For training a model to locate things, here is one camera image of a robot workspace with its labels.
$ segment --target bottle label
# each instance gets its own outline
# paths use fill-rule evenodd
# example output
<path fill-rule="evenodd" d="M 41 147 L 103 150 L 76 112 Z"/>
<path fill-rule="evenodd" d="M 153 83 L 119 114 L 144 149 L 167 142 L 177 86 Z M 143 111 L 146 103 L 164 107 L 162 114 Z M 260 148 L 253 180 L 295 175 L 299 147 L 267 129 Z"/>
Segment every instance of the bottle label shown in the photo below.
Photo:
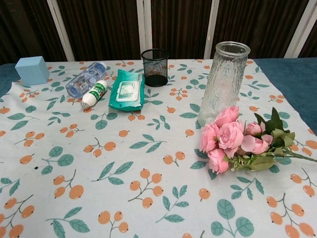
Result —
<path fill-rule="evenodd" d="M 89 93 L 92 94 L 97 101 L 105 92 L 106 88 L 101 83 L 96 83 L 95 86 L 89 91 Z"/>

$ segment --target table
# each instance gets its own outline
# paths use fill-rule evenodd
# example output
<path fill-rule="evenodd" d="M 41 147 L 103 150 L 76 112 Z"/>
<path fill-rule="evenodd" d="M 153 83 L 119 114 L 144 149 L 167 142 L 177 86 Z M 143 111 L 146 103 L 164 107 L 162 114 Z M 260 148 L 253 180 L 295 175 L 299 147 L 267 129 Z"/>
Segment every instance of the table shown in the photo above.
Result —
<path fill-rule="evenodd" d="M 47 84 L 13 83 L 1 98 L 4 237 L 287 237 L 290 224 L 303 237 L 299 224 L 316 232 L 317 164 L 208 169 L 196 120 L 212 60 L 169 60 L 168 85 L 146 86 L 142 111 L 131 113 L 109 109 L 110 89 L 119 68 L 141 72 L 142 62 L 106 61 L 110 88 L 83 111 L 64 87 L 89 64 L 48 62 Z M 251 59 L 242 84 L 240 119 L 269 118 L 275 107 L 295 149 L 316 158 L 316 136 Z"/>

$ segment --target vase rim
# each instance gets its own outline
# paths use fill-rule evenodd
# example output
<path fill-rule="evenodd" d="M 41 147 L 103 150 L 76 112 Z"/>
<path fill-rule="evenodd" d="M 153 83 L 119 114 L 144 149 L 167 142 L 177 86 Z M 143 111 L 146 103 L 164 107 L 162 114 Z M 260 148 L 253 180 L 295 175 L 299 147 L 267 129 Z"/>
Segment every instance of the vase rim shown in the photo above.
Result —
<path fill-rule="evenodd" d="M 228 47 L 235 49 L 234 52 L 228 50 Z M 216 45 L 216 51 L 220 54 L 230 57 L 246 57 L 250 53 L 251 49 L 247 45 L 235 42 L 235 41 L 223 41 Z"/>

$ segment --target flower bouquet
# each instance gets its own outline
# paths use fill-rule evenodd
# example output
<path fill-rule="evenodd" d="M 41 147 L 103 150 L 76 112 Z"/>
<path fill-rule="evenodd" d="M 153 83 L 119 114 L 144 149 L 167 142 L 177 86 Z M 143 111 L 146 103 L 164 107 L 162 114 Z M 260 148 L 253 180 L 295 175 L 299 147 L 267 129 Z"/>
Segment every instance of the flower bouquet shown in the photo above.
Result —
<path fill-rule="evenodd" d="M 213 172 L 223 173 L 229 167 L 232 171 L 267 170 L 286 157 L 317 162 L 290 149 L 295 133 L 283 129 L 275 108 L 272 108 L 268 121 L 256 113 L 254 115 L 258 122 L 243 124 L 238 120 L 239 108 L 232 106 L 225 108 L 213 123 L 202 128 L 200 150 L 207 153 Z"/>

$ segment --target plastic water bottle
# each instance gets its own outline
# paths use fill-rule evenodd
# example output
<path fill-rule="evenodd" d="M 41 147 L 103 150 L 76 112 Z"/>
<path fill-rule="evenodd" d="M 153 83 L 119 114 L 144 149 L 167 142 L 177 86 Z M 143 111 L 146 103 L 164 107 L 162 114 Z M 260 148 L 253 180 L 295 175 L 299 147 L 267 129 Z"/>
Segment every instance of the plastic water bottle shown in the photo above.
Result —
<path fill-rule="evenodd" d="M 92 89 L 83 96 L 80 102 L 82 108 L 88 108 L 96 104 L 96 102 L 103 96 L 108 88 L 108 84 L 104 80 L 99 80 Z"/>
<path fill-rule="evenodd" d="M 95 62 L 88 66 L 79 75 L 74 77 L 66 85 L 68 94 L 73 98 L 82 98 L 97 81 L 106 75 L 107 65 L 103 62 Z"/>

